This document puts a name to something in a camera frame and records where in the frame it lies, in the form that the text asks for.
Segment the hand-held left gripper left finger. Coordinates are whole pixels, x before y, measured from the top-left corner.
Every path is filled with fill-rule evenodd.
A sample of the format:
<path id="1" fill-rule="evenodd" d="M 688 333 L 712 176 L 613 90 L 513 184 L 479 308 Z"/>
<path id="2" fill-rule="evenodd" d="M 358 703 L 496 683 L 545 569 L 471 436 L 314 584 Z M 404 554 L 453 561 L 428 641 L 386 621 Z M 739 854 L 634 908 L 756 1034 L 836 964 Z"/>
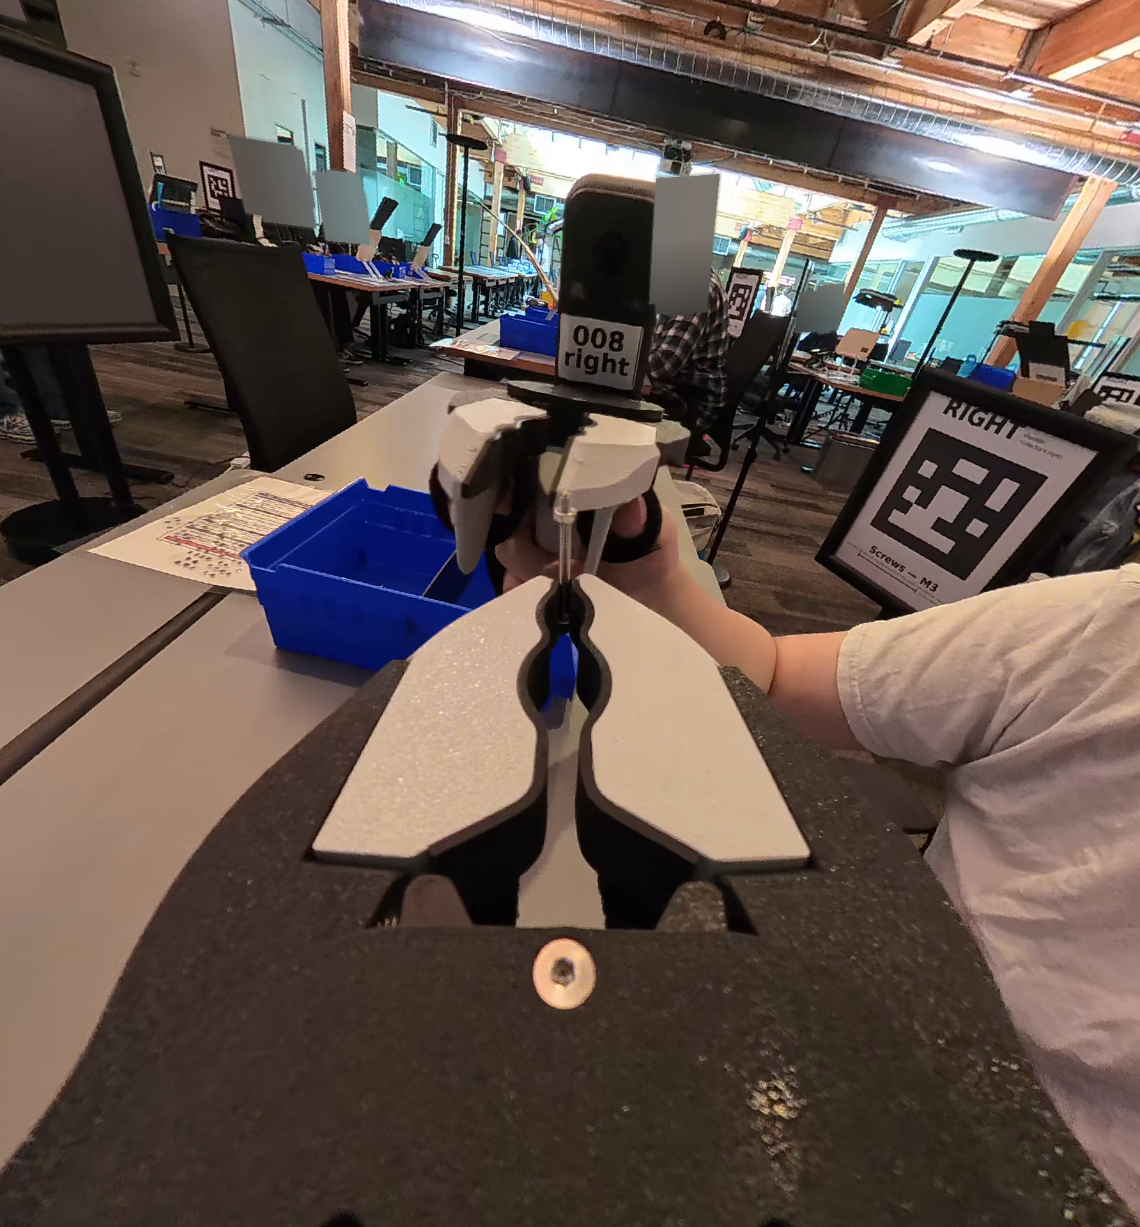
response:
<path id="1" fill-rule="evenodd" d="M 442 876 L 474 923 L 516 925 L 546 839 L 558 595 L 554 579 L 529 580 L 412 653 L 314 838 L 316 862 Z"/>

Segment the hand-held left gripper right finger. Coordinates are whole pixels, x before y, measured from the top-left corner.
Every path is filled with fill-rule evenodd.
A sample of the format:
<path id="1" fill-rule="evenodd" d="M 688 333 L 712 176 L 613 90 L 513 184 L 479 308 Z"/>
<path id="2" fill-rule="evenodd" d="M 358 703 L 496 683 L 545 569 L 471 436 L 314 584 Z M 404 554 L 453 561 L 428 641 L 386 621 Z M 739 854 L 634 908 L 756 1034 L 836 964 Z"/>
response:
<path id="1" fill-rule="evenodd" d="M 729 683 L 692 637 L 595 575 L 572 583 L 578 847 L 609 929 L 691 881 L 801 871 L 810 850 Z"/>

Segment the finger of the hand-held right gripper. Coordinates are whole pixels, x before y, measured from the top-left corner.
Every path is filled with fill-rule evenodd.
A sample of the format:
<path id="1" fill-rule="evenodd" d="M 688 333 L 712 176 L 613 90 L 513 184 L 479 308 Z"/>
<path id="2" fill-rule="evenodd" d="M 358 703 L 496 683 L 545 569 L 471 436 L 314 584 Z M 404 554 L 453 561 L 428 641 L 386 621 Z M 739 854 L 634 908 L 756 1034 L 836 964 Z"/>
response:
<path id="1" fill-rule="evenodd" d="M 536 464 L 538 544 L 558 550 L 553 503 L 567 490 L 576 512 L 575 544 L 586 544 L 582 573 L 593 574 L 600 562 L 630 562 L 650 552 L 663 523 L 654 495 L 657 471 L 662 465 L 680 465 L 688 441 L 689 431 L 678 421 L 586 419 L 561 449 L 544 452 Z M 636 499 L 645 506 L 642 532 L 632 538 L 613 536 L 617 509 Z"/>
<path id="2" fill-rule="evenodd" d="M 449 503 L 458 570 L 486 552 L 492 519 L 516 471 L 548 441 L 548 411 L 512 398 L 453 407 L 439 441 L 435 477 Z"/>

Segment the person's right forearm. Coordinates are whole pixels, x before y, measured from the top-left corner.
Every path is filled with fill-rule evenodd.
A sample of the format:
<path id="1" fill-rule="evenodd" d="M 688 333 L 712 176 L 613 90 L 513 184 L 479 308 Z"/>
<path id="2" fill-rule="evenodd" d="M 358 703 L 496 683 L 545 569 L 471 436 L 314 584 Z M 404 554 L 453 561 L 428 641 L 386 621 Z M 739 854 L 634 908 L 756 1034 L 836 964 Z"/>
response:
<path id="1" fill-rule="evenodd" d="M 710 649 L 717 663 L 738 668 L 805 735 L 830 750 L 863 751 L 838 691 L 846 632 L 776 637 L 726 605 L 706 601 L 706 607 L 718 641 Z"/>

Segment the person's right hand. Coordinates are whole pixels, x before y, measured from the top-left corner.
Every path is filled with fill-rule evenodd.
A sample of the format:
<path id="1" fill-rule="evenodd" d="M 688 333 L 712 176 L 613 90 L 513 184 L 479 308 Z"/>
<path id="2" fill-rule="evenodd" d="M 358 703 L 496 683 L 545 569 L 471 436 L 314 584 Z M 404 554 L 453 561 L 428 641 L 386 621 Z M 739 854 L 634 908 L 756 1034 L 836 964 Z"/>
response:
<path id="1" fill-rule="evenodd" d="M 513 588 L 537 575 L 559 576 L 558 553 L 544 550 L 528 516 L 494 548 L 503 570 L 503 587 Z M 600 562 L 595 574 L 641 605 L 674 622 L 702 646 L 718 664 L 748 670 L 746 632 L 725 605 L 700 588 L 679 555 L 675 530 L 662 528 L 654 548 L 636 561 Z"/>

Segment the black office chair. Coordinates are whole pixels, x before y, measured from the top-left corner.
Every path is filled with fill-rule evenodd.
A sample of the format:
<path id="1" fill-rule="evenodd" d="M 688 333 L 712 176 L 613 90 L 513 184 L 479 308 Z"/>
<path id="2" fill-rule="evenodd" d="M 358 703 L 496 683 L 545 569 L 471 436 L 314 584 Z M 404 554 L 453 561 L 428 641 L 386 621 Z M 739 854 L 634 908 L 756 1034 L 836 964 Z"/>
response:
<path id="1" fill-rule="evenodd" d="M 252 467 L 282 469 L 356 425 L 351 385 L 299 248 L 178 235 L 167 247 Z"/>
<path id="2" fill-rule="evenodd" d="M 697 470 L 721 471 L 727 466 L 742 400 L 762 372 L 783 356 L 793 320 L 792 314 L 776 316 L 766 311 L 755 311 L 747 320 L 727 353 L 725 403 L 700 441 L 689 446 L 684 479 Z"/>

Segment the printed paper sheet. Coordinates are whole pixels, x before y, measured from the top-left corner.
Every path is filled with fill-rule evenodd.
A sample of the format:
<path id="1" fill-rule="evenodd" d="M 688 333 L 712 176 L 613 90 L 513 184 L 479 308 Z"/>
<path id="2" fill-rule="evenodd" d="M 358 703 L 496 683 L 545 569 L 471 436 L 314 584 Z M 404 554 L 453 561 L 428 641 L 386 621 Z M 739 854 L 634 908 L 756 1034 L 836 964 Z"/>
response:
<path id="1" fill-rule="evenodd" d="M 243 553 L 327 496 L 323 488 L 255 477 L 97 544 L 90 553 L 218 590 L 255 592 Z"/>

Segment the black floor lamp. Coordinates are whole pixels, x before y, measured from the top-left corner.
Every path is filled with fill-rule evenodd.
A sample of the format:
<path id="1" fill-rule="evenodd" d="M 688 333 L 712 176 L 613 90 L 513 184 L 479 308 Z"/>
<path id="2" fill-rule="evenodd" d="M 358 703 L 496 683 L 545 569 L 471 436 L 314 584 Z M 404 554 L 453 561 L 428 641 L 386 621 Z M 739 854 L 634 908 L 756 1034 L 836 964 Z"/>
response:
<path id="1" fill-rule="evenodd" d="M 955 294 L 953 294 L 952 314 L 957 314 L 957 301 L 960 295 L 963 294 L 973 273 L 974 266 L 976 265 L 991 266 L 993 264 L 998 263 L 999 255 L 981 251 L 981 249 L 974 249 L 974 248 L 955 249 L 953 255 L 965 261 L 964 268 L 961 270 L 961 277 L 959 277 L 959 284 L 955 287 Z M 960 340 L 960 333 L 955 335 L 953 341 L 955 344 L 953 344 L 951 356 L 956 357 L 960 361 L 965 360 L 965 354 L 968 353 L 966 343 Z"/>

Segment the black floor stand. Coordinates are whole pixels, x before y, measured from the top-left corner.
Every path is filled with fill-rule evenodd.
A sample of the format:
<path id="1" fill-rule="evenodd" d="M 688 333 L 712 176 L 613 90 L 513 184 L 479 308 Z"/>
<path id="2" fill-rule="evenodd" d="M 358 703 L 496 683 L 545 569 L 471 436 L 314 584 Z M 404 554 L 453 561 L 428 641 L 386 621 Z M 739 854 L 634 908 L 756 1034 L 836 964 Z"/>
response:
<path id="1" fill-rule="evenodd" d="M 50 414 L 51 400 L 38 382 L 35 357 L 41 352 L 60 390 L 75 453 L 64 450 Z M 173 482 L 171 471 L 122 461 L 87 345 L 5 345 L 1 356 L 35 440 L 33 453 L 44 464 L 55 490 L 54 499 L 26 506 L 0 521 L 0 537 L 16 559 L 43 565 L 87 538 L 125 525 L 144 512 L 132 483 Z"/>

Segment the black framed grey board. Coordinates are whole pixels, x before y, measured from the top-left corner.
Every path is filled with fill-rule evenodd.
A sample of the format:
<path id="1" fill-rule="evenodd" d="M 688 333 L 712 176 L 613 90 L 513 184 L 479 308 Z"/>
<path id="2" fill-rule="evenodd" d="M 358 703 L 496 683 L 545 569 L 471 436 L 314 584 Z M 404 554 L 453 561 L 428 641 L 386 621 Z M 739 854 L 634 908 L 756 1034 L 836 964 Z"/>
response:
<path id="1" fill-rule="evenodd" d="M 0 347 L 176 336 L 114 69 L 0 23 Z"/>

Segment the grey backpack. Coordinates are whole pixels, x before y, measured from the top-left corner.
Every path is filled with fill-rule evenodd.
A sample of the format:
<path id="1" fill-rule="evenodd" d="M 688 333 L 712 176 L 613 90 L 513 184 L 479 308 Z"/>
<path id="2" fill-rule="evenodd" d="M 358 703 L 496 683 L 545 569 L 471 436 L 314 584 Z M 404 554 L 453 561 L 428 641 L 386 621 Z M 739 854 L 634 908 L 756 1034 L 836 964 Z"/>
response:
<path id="1" fill-rule="evenodd" d="M 1108 500 L 1072 538 L 1053 575 L 1116 569 L 1140 559 L 1140 477 Z"/>

